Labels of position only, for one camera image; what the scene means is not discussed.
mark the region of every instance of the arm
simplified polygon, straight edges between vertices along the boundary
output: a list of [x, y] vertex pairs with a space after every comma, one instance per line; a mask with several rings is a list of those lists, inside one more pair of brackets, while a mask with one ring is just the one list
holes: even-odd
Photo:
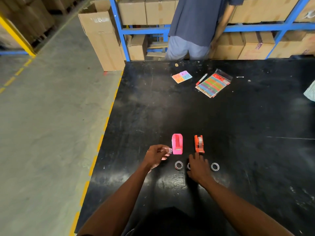
[[203, 160], [202, 155], [196, 153], [195, 158], [190, 155], [189, 163], [188, 176], [207, 190], [240, 235], [293, 236], [273, 218], [217, 183], [211, 176], [208, 160]]
[[168, 146], [150, 146], [143, 162], [129, 179], [112, 194], [82, 226], [77, 236], [121, 235], [128, 223], [148, 172], [157, 167], [168, 154]]
[[224, 11], [224, 14], [221, 18], [221, 21], [219, 22], [216, 30], [215, 30], [215, 35], [213, 37], [213, 40], [211, 42], [211, 50], [214, 50], [217, 46], [218, 39], [222, 35], [224, 29], [227, 26], [227, 23], [229, 22], [229, 19], [232, 15], [232, 12], [234, 11], [235, 6], [227, 5], [226, 9]]

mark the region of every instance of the plastic packet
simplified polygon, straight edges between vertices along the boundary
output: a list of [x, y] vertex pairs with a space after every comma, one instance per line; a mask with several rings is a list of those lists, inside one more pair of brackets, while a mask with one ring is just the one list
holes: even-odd
[[220, 69], [216, 69], [215, 72], [207, 78], [205, 81], [196, 86], [196, 89], [203, 92], [208, 97], [212, 98], [218, 94], [223, 88], [229, 85], [233, 77], [224, 73]]

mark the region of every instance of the person's right hand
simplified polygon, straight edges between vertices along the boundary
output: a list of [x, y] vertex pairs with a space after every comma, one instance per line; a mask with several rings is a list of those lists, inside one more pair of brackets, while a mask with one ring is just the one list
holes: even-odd
[[210, 166], [208, 160], [204, 160], [202, 155], [195, 153], [189, 155], [190, 171], [187, 171], [188, 176], [197, 182], [202, 187], [210, 181], [214, 181], [211, 176]]

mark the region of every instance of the yellow pillar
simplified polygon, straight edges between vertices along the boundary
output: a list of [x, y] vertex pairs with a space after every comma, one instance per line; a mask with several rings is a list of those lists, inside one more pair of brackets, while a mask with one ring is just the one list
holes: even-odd
[[21, 47], [30, 55], [35, 56], [32, 46], [21, 36], [20, 32], [0, 13], [0, 25], [21, 45]]

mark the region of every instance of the pink tape dispenser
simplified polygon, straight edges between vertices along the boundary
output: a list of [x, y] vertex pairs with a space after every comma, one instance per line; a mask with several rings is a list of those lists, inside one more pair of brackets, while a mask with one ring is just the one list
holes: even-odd
[[183, 135], [175, 133], [172, 136], [172, 148], [174, 155], [183, 154]]

